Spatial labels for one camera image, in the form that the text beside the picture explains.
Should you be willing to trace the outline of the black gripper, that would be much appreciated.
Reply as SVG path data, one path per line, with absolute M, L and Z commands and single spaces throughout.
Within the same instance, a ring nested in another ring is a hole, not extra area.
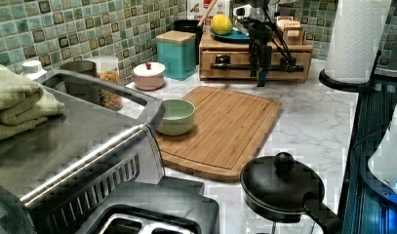
M 251 40 L 259 40 L 262 44 L 272 41 L 277 31 L 277 25 L 269 14 L 270 0 L 247 0 L 250 5 L 250 15 L 244 19 L 244 27 Z M 266 76 L 271 65 L 272 47 L 262 45 L 258 47 L 251 44 L 250 50 L 250 76 L 256 77 L 258 72 L 258 86 L 265 85 Z

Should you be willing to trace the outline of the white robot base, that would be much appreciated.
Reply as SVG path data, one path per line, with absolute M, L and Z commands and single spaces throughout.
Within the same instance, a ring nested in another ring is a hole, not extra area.
M 397 101 L 380 144 L 365 164 L 363 179 L 382 199 L 397 207 Z

